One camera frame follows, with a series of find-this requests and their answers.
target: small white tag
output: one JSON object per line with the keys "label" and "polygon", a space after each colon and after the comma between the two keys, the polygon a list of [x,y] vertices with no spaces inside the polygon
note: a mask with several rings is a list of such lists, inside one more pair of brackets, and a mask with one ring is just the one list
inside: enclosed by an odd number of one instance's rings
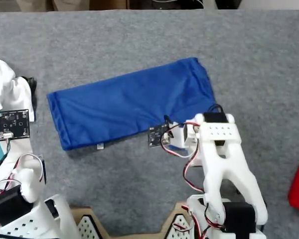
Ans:
{"label": "small white tag", "polygon": [[97,149],[97,150],[104,149],[104,144],[103,144],[103,143],[98,143],[98,144],[96,145],[96,149]]}

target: circuit board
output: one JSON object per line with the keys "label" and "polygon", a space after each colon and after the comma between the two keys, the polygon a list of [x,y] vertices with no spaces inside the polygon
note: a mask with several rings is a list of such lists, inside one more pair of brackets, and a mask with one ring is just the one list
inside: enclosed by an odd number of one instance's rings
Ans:
{"label": "circuit board", "polygon": [[29,110],[0,112],[0,141],[30,138]]}
{"label": "circuit board", "polygon": [[[155,127],[149,127],[148,129],[149,147],[155,147],[160,145],[160,139],[167,130],[168,130],[168,125],[166,123],[157,125]],[[161,141],[163,144],[169,144],[169,136],[165,134]]]}

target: gray felt surface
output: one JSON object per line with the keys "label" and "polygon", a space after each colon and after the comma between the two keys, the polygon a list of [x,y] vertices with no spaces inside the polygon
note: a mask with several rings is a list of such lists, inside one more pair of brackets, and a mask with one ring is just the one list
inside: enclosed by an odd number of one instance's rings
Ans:
{"label": "gray felt surface", "polygon": [[[159,231],[194,193],[181,177],[185,161],[148,149],[144,133],[64,152],[45,95],[190,56],[236,118],[268,203],[268,238],[299,239],[299,212],[287,202],[299,164],[299,11],[0,13],[0,59],[38,80],[31,142],[46,159],[46,196],[91,206],[111,235]],[[189,176],[202,183],[201,168]]]}

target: drawstring bag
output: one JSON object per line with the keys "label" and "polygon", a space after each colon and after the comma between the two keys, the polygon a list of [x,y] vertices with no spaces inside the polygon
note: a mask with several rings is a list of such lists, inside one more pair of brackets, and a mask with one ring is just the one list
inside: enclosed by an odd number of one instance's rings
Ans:
{"label": "drawstring bag", "polygon": [[206,70],[187,58],[47,95],[61,146],[71,150],[184,122],[207,111],[214,95]]}

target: cardboard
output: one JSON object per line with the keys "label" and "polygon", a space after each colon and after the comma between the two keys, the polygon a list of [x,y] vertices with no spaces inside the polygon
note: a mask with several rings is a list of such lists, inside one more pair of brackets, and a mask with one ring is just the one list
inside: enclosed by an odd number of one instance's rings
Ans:
{"label": "cardboard", "polygon": [[129,0],[90,0],[90,10],[129,9]]}
{"label": "cardboard", "polygon": [[189,215],[186,210],[181,208],[181,205],[184,203],[176,203],[173,211],[171,214],[168,216],[166,219],[165,223],[161,227],[161,231],[159,233],[154,233],[154,234],[133,234],[133,235],[127,235],[127,236],[122,236],[122,237],[111,237],[107,231],[104,229],[102,226],[101,222],[98,220],[96,215],[93,213],[92,209],[90,207],[86,208],[72,208],[72,215],[74,217],[75,223],[79,224],[81,221],[81,218],[84,215],[90,215],[94,219],[94,222],[102,236],[103,239],[164,239],[166,233],[169,230],[169,227],[171,225],[171,222],[174,219],[174,216],[176,214],[183,214],[184,217],[188,222],[190,222]]}

